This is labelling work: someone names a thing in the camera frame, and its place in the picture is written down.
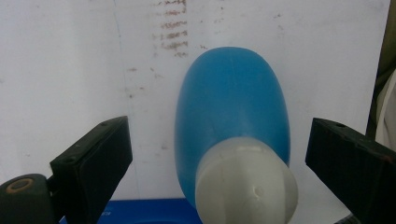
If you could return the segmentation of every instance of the blue base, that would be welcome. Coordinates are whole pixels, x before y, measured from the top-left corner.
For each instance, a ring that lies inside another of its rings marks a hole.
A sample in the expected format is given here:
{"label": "blue base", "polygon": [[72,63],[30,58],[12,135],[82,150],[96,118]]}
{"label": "blue base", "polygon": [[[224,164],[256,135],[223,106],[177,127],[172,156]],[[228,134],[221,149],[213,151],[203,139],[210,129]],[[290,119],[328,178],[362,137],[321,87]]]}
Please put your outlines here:
{"label": "blue base", "polygon": [[98,224],[107,223],[202,224],[196,210],[185,199],[110,201],[98,221]]}

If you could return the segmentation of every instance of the white backdrop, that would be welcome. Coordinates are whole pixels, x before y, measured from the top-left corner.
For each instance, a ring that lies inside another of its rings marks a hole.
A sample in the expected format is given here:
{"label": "white backdrop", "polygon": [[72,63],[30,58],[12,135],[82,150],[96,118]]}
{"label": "white backdrop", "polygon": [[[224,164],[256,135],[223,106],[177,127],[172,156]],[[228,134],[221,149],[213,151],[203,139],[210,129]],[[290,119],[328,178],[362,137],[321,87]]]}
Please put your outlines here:
{"label": "white backdrop", "polygon": [[49,162],[97,123],[128,115],[134,161],[113,199],[182,197],[173,125],[201,53],[257,51],[290,117],[300,201],[291,223],[345,207],[306,167],[313,117],[364,132],[389,0],[32,0],[0,2],[0,182]]}

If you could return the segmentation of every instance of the white bottle cap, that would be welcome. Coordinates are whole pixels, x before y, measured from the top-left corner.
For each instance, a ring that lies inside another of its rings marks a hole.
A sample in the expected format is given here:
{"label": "white bottle cap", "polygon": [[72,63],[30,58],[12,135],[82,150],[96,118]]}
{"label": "white bottle cap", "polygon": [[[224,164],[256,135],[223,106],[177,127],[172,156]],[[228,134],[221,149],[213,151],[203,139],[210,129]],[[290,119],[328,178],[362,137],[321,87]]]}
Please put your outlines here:
{"label": "white bottle cap", "polygon": [[205,224],[285,224],[297,201],[290,169],[257,139],[224,140],[199,163],[195,204]]}

